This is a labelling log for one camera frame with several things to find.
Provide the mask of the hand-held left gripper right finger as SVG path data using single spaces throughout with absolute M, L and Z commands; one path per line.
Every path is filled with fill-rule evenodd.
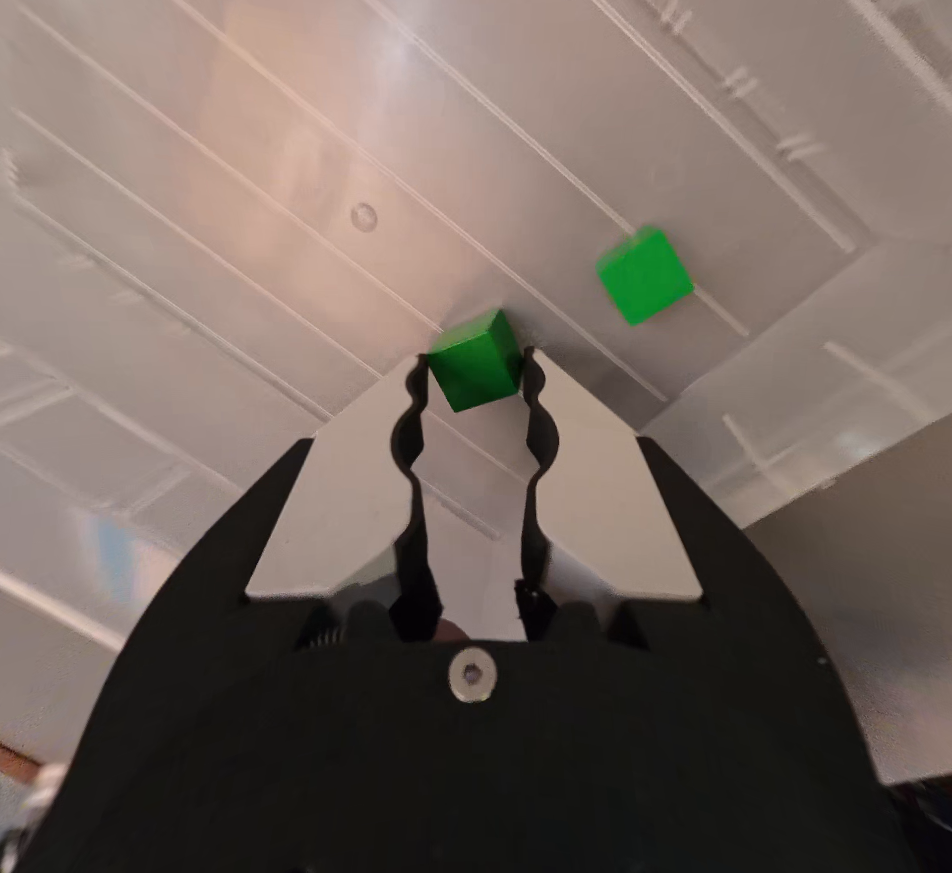
M 536 346 L 525 351 L 527 487 L 516 605 L 528 641 L 561 607 L 602 631 L 635 601 L 696 605 L 703 587 L 634 428 Z

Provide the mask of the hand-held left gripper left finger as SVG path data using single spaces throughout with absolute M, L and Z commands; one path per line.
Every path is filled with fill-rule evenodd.
M 249 597 L 316 597 L 338 616 L 373 601 L 404 641 L 432 640 L 443 605 L 413 471 L 428 381 L 426 356 L 409 356 L 319 428 L 250 576 Z

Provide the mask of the green cube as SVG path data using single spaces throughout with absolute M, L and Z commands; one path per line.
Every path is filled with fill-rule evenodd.
M 426 358 L 454 413 L 495 403 L 519 392 L 523 352 L 501 308 L 445 331 L 432 344 Z
M 629 326 L 644 323 L 696 289 L 666 234 L 653 225 L 639 228 L 603 254 L 596 273 Z

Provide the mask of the clear plastic storage bin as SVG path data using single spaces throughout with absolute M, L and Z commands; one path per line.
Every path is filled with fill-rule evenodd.
M 668 237 L 629 326 L 597 261 Z M 298 436 L 503 308 L 950 769 L 950 0 L 2 0 L 2 743 Z

